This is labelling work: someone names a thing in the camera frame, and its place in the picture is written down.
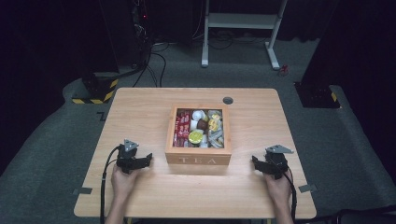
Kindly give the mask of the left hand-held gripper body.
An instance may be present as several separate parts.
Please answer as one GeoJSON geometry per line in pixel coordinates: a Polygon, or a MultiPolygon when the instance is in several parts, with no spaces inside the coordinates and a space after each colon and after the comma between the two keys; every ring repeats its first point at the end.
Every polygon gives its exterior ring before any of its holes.
{"type": "Polygon", "coordinates": [[[116,164],[125,174],[129,174],[133,170],[133,160],[138,148],[138,144],[125,139],[124,143],[119,146],[119,153],[116,164]]]}

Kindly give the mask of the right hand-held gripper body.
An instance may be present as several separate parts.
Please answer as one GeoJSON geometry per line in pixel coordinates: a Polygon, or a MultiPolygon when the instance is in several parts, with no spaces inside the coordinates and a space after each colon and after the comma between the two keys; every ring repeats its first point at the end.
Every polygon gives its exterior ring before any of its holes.
{"type": "Polygon", "coordinates": [[[279,179],[282,175],[288,171],[288,161],[286,160],[286,154],[293,154],[294,151],[290,148],[274,145],[265,149],[265,160],[270,164],[272,169],[272,175],[275,179],[279,179]]]}

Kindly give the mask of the wooden tea box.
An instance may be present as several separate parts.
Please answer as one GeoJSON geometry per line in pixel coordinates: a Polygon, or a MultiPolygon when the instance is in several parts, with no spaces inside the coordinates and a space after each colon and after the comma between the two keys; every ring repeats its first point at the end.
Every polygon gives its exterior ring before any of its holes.
{"type": "Polygon", "coordinates": [[[168,135],[165,147],[165,157],[168,163],[174,164],[202,164],[202,165],[228,165],[232,156],[231,135],[229,124],[229,112],[226,105],[174,105],[169,119],[168,135]],[[224,148],[212,147],[208,141],[208,129],[201,131],[203,140],[207,141],[208,147],[199,147],[200,144],[194,145],[189,142],[187,147],[174,147],[174,130],[177,111],[179,109],[189,109],[192,115],[194,110],[203,110],[205,112],[205,121],[209,121],[208,111],[219,110],[222,113],[224,148]]]}

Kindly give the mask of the green-lid brown capsule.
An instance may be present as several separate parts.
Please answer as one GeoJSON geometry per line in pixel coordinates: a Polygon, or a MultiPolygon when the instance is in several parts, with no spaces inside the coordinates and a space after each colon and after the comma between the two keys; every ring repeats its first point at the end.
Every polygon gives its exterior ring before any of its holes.
{"type": "Polygon", "coordinates": [[[189,133],[189,142],[197,145],[203,140],[203,133],[201,131],[192,131],[189,133]]]}

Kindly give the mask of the person's left hand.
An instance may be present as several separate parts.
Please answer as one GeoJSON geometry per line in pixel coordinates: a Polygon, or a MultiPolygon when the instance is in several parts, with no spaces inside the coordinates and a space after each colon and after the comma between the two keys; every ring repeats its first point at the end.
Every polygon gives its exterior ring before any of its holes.
{"type": "Polygon", "coordinates": [[[113,167],[111,183],[113,187],[114,199],[118,202],[127,200],[134,188],[134,182],[139,174],[134,170],[129,174],[124,173],[117,165],[113,167]]]}

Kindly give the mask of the person's right hand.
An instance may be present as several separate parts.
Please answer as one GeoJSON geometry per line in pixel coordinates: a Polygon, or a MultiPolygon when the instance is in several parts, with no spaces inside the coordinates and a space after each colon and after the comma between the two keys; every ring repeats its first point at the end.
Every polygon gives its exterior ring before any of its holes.
{"type": "Polygon", "coordinates": [[[291,188],[290,171],[287,171],[281,178],[275,179],[272,175],[264,174],[264,180],[268,188],[268,194],[272,201],[276,204],[285,203],[290,201],[291,188]]]}

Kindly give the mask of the clear plastic packets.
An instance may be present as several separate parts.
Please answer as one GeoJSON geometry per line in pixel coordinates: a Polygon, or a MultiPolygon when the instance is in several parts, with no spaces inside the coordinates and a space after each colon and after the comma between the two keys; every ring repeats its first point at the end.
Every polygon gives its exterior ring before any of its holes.
{"type": "Polygon", "coordinates": [[[208,111],[208,118],[212,114],[219,114],[221,115],[221,126],[220,129],[216,132],[212,132],[208,128],[208,141],[212,147],[215,148],[224,148],[224,137],[223,137],[223,123],[222,123],[222,113],[219,110],[209,110],[208,111]]]}

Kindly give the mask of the stack of red packets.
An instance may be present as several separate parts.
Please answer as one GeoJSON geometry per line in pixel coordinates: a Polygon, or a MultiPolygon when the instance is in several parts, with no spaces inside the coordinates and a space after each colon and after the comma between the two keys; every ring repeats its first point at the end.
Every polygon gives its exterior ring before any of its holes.
{"type": "Polygon", "coordinates": [[[187,147],[191,126],[191,112],[189,109],[179,109],[176,115],[174,130],[174,147],[187,147]]]}

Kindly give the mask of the yellow packets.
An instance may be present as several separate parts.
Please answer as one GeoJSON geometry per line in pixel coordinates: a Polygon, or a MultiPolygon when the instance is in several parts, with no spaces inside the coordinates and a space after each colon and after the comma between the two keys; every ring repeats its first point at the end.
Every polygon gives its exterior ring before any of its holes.
{"type": "Polygon", "coordinates": [[[208,122],[209,130],[212,132],[216,132],[220,129],[220,126],[221,126],[221,115],[212,114],[208,122]]]}

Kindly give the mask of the black yellow striped base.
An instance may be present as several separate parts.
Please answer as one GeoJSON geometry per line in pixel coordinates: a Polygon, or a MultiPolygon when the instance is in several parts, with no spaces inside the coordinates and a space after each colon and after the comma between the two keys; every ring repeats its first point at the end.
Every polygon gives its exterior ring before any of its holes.
{"type": "Polygon", "coordinates": [[[74,104],[106,104],[109,102],[118,80],[113,77],[97,77],[94,74],[85,76],[78,83],[72,95],[74,104]]]}

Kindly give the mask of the dark curved object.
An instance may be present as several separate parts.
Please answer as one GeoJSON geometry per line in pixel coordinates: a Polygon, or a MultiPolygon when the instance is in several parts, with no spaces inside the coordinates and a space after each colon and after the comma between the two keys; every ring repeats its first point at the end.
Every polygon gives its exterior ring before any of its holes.
{"type": "Polygon", "coordinates": [[[335,216],[333,224],[396,224],[396,205],[365,210],[341,210],[335,216]]]}

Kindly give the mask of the dark equipment rack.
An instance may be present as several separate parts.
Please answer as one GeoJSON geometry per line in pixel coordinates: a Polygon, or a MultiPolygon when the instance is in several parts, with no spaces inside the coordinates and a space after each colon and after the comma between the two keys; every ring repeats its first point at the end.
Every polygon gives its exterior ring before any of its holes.
{"type": "Polygon", "coordinates": [[[149,7],[146,0],[131,0],[131,4],[135,39],[140,56],[139,62],[143,66],[146,66],[149,61],[149,53],[152,45],[152,29],[149,19],[149,7]]]}

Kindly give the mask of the white metal stand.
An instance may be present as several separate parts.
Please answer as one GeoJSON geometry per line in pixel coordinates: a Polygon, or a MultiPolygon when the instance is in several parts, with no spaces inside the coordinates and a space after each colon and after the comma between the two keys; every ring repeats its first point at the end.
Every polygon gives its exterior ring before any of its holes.
{"type": "Polygon", "coordinates": [[[274,44],[280,24],[283,19],[288,0],[281,0],[279,10],[274,15],[263,14],[235,14],[235,13],[213,13],[210,11],[210,0],[205,0],[205,26],[204,26],[204,42],[202,48],[201,66],[203,68],[209,65],[209,29],[210,28],[234,28],[234,29],[256,29],[271,30],[271,38],[264,43],[270,63],[274,70],[279,70],[279,64],[274,51],[274,44]]]}

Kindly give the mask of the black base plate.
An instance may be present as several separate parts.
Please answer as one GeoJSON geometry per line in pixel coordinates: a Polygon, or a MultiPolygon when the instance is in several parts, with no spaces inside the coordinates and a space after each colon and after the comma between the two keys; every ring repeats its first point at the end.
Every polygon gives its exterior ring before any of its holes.
{"type": "Polygon", "coordinates": [[[316,87],[295,82],[303,107],[307,108],[339,108],[340,104],[335,93],[329,87],[316,87]]]}

